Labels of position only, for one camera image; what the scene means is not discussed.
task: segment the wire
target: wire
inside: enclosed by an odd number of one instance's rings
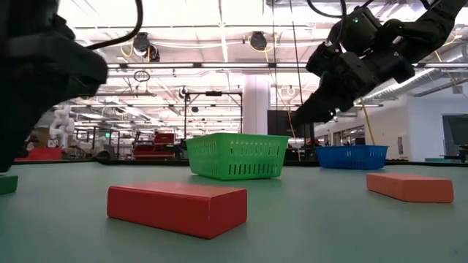
[[[138,34],[138,32],[140,31],[141,26],[143,24],[143,4],[142,4],[141,1],[142,0],[135,0],[135,3],[137,5],[137,24],[135,25],[135,27],[133,28],[133,30],[130,33],[128,33],[127,35],[125,35],[123,37],[118,37],[116,39],[111,39],[111,40],[108,40],[108,41],[104,41],[104,42],[89,45],[87,48],[90,49],[90,50],[96,50],[96,49],[100,49],[100,48],[103,48],[103,47],[109,47],[111,45],[120,44],[120,43],[129,41],[133,37],[135,37]]]
[[[439,59],[439,62],[442,62],[442,59],[440,58],[439,52],[437,50],[434,51],[434,52],[436,53],[436,57],[437,57],[437,59]],[[465,97],[465,99],[468,99],[468,96],[463,92],[463,89],[457,86],[457,81],[455,80],[455,78],[452,77],[452,75],[449,72],[447,72],[447,75],[450,78],[450,81],[452,82],[453,86],[460,91],[461,95],[463,95]]]
[[[324,12],[318,10],[314,6],[314,4],[312,3],[312,0],[307,0],[307,4],[309,5],[309,7],[312,10],[314,10],[314,12],[316,12],[317,14],[322,15],[322,16],[327,17],[327,18],[341,18],[341,26],[339,27],[338,36],[336,37],[336,40],[333,43],[337,47],[339,47],[339,43],[341,41],[341,38],[344,35],[343,28],[346,28],[346,16],[347,16],[346,2],[344,0],[339,0],[339,3],[340,3],[340,6],[341,6],[341,15],[330,15],[330,14],[327,14],[327,13],[324,13]]]
[[[456,43],[460,43],[460,42],[455,42],[455,40],[459,39],[460,37],[461,37],[461,35],[455,34],[455,36],[453,36],[452,41],[445,43],[443,45],[443,47],[448,46],[448,45],[452,45],[452,44],[456,44]]]
[[[272,19],[273,19],[273,37],[275,37],[275,1],[271,2],[271,12],[272,12]],[[265,52],[265,57],[266,57],[267,63],[269,63],[267,52]],[[275,37],[275,41],[273,41],[273,62],[276,63],[276,37]],[[279,97],[279,99],[281,99],[281,102],[283,103],[284,107],[286,107],[286,104],[284,103],[283,98],[279,94],[278,83],[276,81],[276,77],[277,77],[277,74],[278,74],[278,70],[276,69],[276,66],[275,66],[274,70],[275,70],[275,78],[273,78],[273,74],[271,73],[271,68],[268,67],[268,71],[270,71],[270,76],[273,79],[274,84],[275,84],[275,91],[276,91],[276,125],[278,125],[278,97]],[[287,118],[289,119],[289,122],[290,122],[292,138],[294,138],[294,142],[296,142],[295,132],[294,132],[294,128],[293,128],[293,125],[292,125],[293,122],[292,122],[292,118],[291,118],[290,108],[286,107],[286,111],[287,111]],[[299,153],[299,149],[298,149],[298,160],[301,161],[301,153]]]
[[[362,8],[364,7],[367,7],[370,3],[372,3],[374,0],[367,0],[366,3],[364,3],[363,5],[361,5]]]
[[[122,55],[124,55],[124,57],[126,58],[130,57],[133,54],[133,43],[130,44],[130,54],[125,53],[123,45],[120,46],[120,52],[122,53]]]
[[[361,98],[361,104],[363,105],[364,115],[366,116],[366,122],[369,128],[369,133],[371,135],[372,145],[375,145],[374,132],[372,132],[371,121],[369,120],[369,114],[367,114],[367,109],[363,98]]]
[[[301,104],[304,103],[303,98],[302,98],[302,85],[301,85],[301,69],[299,68],[299,56],[298,56],[298,40],[295,36],[295,24],[294,24],[294,15],[293,15],[293,3],[290,0],[290,9],[291,9],[291,16],[293,17],[292,19],[292,35],[294,36],[294,46],[295,46],[295,62],[296,62],[296,67],[298,70],[298,81],[299,81],[299,95],[301,96]]]
[[[296,62],[296,68],[298,70],[298,81],[299,81],[299,96],[301,97],[301,105],[304,103],[304,100],[303,100],[303,97],[302,97],[302,83],[301,83],[301,69],[299,68],[299,55],[298,55],[298,40],[296,38],[296,35],[295,35],[295,24],[294,24],[294,14],[293,14],[293,3],[292,1],[290,0],[290,10],[291,10],[291,17],[293,18],[291,23],[292,23],[292,35],[294,37],[294,51],[295,51],[295,62]],[[304,126],[303,127],[303,131],[304,131],[304,146],[306,145],[306,127]],[[312,147],[312,132],[310,133],[310,145],[311,145],[311,148]]]

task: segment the green object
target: green object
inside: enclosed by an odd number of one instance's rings
[[[190,168],[220,180],[281,175],[286,136],[217,133],[187,140]]]
[[[451,160],[444,159],[444,158],[426,158],[424,161],[425,162],[444,162],[444,163],[450,163],[451,162]]]
[[[18,176],[0,175],[0,194],[10,194],[18,187]]]

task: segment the orange block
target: orange block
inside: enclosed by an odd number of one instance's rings
[[[421,175],[367,174],[367,189],[406,202],[453,202],[452,181]]]

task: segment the plastic basket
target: plastic basket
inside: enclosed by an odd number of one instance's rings
[[[190,169],[220,180],[274,178],[281,175],[285,136],[217,133],[187,140]]]
[[[321,167],[338,169],[380,169],[385,165],[388,146],[356,145],[317,147]]]

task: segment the ceiling duct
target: ceiling duct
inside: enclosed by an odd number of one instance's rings
[[[468,62],[468,43],[464,43],[455,47],[445,53],[440,58],[443,62]],[[377,87],[372,93],[365,97],[365,100],[370,99],[394,99],[413,88],[420,87],[432,81],[438,80],[443,77],[445,73],[441,69],[422,69],[416,72],[416,75],[409,80],[398,84],[395,80],[389,80],[379,87]]]

